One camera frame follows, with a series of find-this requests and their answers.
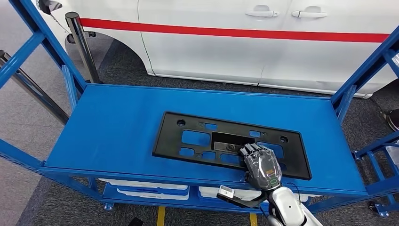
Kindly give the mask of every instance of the gray carpet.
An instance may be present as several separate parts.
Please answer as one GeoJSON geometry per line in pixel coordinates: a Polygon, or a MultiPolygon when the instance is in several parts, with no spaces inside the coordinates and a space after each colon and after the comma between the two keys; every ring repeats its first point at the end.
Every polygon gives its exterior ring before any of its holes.
{"type": "MultiPolygon", "coordinates": [[[[118,41],[112,43],[99,67],[99,74],[104,83],[114,84],[314,95],[281,89],[149,76],[137,55],[118,41]]],[[[399,87],[399,82],[396,81],[378,91],[370,99],[353,100],[343,124],[351,149],[361,149],[377,138],[391,132],[384,120],[384,113],[399,108],[397,87],[399,87]]],[[[381,155],[377,156],[384,174],[386,176],[392,175],[392,172],[386,167],[386,160],[381,155]]],[[[367,161],[359,164],[359,169],[367,184],[376,181],[376,176],[369,170],[370,168],[367,161]]],[[[42,179],[17,225],[127,226],[134,217],[141,219],[145,226],[154,226],[156,225],[157,208],[119,204],[115,206],[113,211],[105,211],[103,206],[96,201],[42,179]]],[[[399,213],[392,212],[388,218],[381,218],[368,210],[366,202],[326,211],[317,214],[317,218],[325,226],[399,225],[399,213]]],[[[258,224],[260,226],[267,225],[265,218],[261,215],[258,215],[258,224]]],[[[250,223],[248,214],[166,208],[165,225],[249,226],[250,223]]]]}

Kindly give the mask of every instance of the blue metal shelf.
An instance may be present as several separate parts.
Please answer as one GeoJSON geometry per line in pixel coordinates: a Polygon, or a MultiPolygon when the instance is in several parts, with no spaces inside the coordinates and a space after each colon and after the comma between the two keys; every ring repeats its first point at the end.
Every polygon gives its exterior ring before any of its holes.
{"type": "Polygon", "coordinates": [[[331,101],[317,97],[88,84],[41,171],[251,188],[241,170],[153,157],[165,111],[300,131],[313,177],[283,183],[308,194],[367,194],[331,101]]]}
{"type": "MultiPolygon", "coordinates": [[[[220,201],[216,200],[215,202],[204,202],[200,200],[200,198],[198,197],[198,187],[196,186],[190,187],[190,198],[188,200],[182,201],[182,200],[150,199],[150,198],[128,196],[119,193],[116,190],[116,188],[109,186],[109,184],[107,184],[103,192],[103,202],[128,203],[128,204],[149,205],[149,206],[167,206],[167,207],[198,209],[198,210],[250,212],[250,213],[259,213],[259,214],[262,213],[260,209],[256,210],[249,208],[240,208],[221,200],[220,201]]],[[[264,210],[267,210],[268,207],[269,207],[268,203],[262,204],[262,208],[264,210]]]]}
{"type": "Polygon", "coordinates": [[[50,31],[31,0],[9,0],[31,29],[32,37],[0,69],[0,88],[41,43],[62,69],[73,113],[47,161],[40,161],[0,139],[0,157],[41,174],[88,197],[113,203],[165,205],[181,208],[248,212],[228,203],[204,202],[195,189],[188,201],[155,200],[120,194],[107,186],[101,195],[95,178],[125,179],[190,186],[227,185],[250,189],[244,172],[151,155],[164,111],[193,114],[299,131],[302,134],[312,179],[283,178],[301,193],[334,197],[309,205],[312,212],[388,196],[399,192],[399,170],[384,178],[374,152],[399,138],[393,133],[354,153],[340,124],[356,93],[384,65],[399,76],[392,57],[399,52],[399,27],[375,50],[331,98],[254,94],[209,90],[87,84],[50,31]],[[77,92],[81,94],[78,101],[77,92]],[[242,107],[256,106],[256,111],[242,107]],[[380,181],[365,186],[355,159],[368,155],[380,181]],[[89,178],[89,186],[72,176],[89,178]]]}

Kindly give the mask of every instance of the cable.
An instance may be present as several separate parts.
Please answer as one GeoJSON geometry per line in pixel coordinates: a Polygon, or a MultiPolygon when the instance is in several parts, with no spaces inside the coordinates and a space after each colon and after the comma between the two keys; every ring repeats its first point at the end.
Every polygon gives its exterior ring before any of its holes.
{"type": "Polygon", "coordinates": [[[263,208],[262,208],[262,203],[259,204],[259,208],[261,209],[261,211],[262,211],[264,217],[267,218],[267,214],[264,212],[264,210],[263,210],[263,208]]]}
{"type": "Polygon", "coordinates": [[[298,188],[298,186],[296,186],[294,183],[291,183],[291,182],[288,182],[287,185],[288,185],[288,184],[292,184],[292,185],[294,185],[294,186],[296,187],[296,191],[298,192],[299,205],[301,205],[301,193],[299,193],[299,188],[298,188]]]}

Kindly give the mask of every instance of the screw hole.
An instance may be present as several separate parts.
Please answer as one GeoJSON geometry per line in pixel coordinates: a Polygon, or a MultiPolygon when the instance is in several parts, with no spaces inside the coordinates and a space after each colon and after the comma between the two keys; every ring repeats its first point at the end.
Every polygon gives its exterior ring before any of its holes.
{"type": "Polygon", "coordinates": [[[177,125],[178,126],[185,126],[186,125],[186,121],[183,119],[177,120],[177,125]]]}
{"type": "Polygon", "coordinates": [[[287,143],[288,142],[288,138],[286,136],[280,136],[280,141],[282,143],[287,143]]]}

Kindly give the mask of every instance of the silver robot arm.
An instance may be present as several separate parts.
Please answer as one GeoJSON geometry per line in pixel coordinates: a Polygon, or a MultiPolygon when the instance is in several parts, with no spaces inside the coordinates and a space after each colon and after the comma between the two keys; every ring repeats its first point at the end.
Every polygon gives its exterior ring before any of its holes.
{"type": "Polygon", "coordinates": [[[248,168],[247,181],[262,191],[250,201],[243,201],[234,195],[234,189],[220,186],[217,197],[242,208],[259,208],[269,202],[271,226],[322,226],[310,211],[298,201],[291,189],[281,185],[281,168],[272,149],[256,144],[246,144],[240,154],[248,168]]]}

